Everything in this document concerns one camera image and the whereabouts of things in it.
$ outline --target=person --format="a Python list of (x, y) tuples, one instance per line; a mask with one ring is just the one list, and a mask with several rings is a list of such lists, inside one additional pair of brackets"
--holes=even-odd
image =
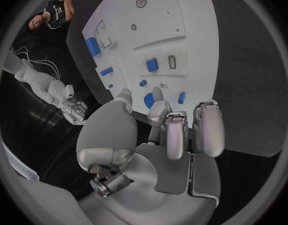
[(27, 31), (33, 32), (43, 25), (50, 29), (68, 27), (74, 15), (74, 4), (78, 0), (49, 0), (42, 14), (37, 14), (27, 21)]

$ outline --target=dark floor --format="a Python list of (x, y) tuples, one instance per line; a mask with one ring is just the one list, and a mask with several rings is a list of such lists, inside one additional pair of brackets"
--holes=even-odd
[[(249, 121), (255, 124), (251, 127), (245, 122), (236, 125), (230, 123), (226, 129), (229, 133), (227, 142), (238, 141), (242, 147), (245, 147), (249, 146), (246, 138), (250, 138), (251, 134), (260, 133), (258, 138), (268, 139), (266, 134), (272, 131), (276, 136), (268, 144), (271, 147), (274, 143), (281, 144), (287, 124), (288, 97), (283, 74), (273, 66), (279, 62), (279, 55), (276, 55), (272, 41), (263, 36), (266, 35), (266, 31), (259, 21), (253, 23), (253, 19), (248, 19), (250, 25), (255, 25), (257, 32), (250, 34), (244, 29), (245, 19), (241, 17), (250, 16), (251, 11), (241, 1), (213, 0), (213, 3), (220, 36), (218, 77), (222, 78), (217, 80), (214, 99), (222, 104), (223, 114), (229, 114), (230, 120), (233, 116), (236, 116), (238, 121), (247, 121), (249, 118)], [(231, 7), (230, 11), (224, 11), (224, 6)], [(235, 20), (239, 22), (238, 28), (241, 28), (239, 33), (232, 30), (231, 23)], [(66, 46), (66, 36), (66, 29), (43, 30), (33, 36), (22, 33), (13, 47), (18, 49), (25, 45), (31, 59), (53, 61), (59, 68), (60, 79), (66, 85), (74, 86), (76, 99), (84, 101), (90, 107), (88, 114), (91, 114), (101, 105), (96, 101), (77, 69)], [(250, 49), (246, 48), (245, 43), (250, 43)], [(239, 83), (230, 83), (234, 81), (235, 74), (241, 76), (236, 66), (233, 69), (224, 67), (225, 64), (231, 63), (249, 65), (243, 71)], [(49, 67), (37, 66), (36, 68), (54, 75)], [(267, 79), (259, 77), (258, 74), (261, 73), (267, 74), (268, 76), (265, 76)], [(249, 76), (260, 83), (252, 86), (251, 81), (246, 82)], [(226, 93), (222, 94), (221, 91), (230, 92), (227, 99)], [(234, 98), (245, 91), (250, 91), (251, 96), (243, 100), (247, 109), (239, 113), (236, 110), (237, 104), (233, 103)], [(263, 108), (263, 113), (258, 116), (251, 114), (251, 110), (256, 107)], [(266, 117), (267, 111), (274, 111), (271, 114), (274, 122)], [(67, 189), (77, 200), (92, 191), (89, 184), (90, 175), (80, 168), (76, 159), (76, 141), (82, 127), (71, 125), (56, 107), (45, 104), (31, 92), (28, 85), (15, 80), (7, 73), (3, 74), (1, 80), (0, 125), (5, 144), (24, 163), (38, 172), (42, 182)], [(138, 144), (141, 144), (146, 142), (150, 127), (138, 121), (138, 128)], [(277, 158), (278, 154), (272, 157), (261, 157), (225, 150), (216, 159), (221, 177), (221, 200), (209, 225), (221, 224), (244, 207), (263, 186)]]

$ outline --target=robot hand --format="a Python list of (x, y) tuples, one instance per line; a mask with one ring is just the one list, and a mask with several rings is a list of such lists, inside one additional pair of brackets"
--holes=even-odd
[(73, 102), (65, 101), (60, 109), (64, 117), (73, 125), (84, 125), (86, 123), (85, 114), (88, 110), (87, 105), (83, 101)]

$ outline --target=circular hole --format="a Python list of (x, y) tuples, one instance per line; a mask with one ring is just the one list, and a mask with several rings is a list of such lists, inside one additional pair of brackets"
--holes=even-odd
[(147, 4), (147, 0), (136, 0), (136, 6), (138, 8), (143, 8)]

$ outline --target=black t-shirt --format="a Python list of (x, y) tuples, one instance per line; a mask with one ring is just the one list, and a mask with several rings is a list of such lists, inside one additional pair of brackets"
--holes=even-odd
[(50, 19), (46, 23), (49, 28), (57, 29), (68, 25), (66, 22), (64, 2), (60, 0), (49, 0), (44, 12), (50, 14)]

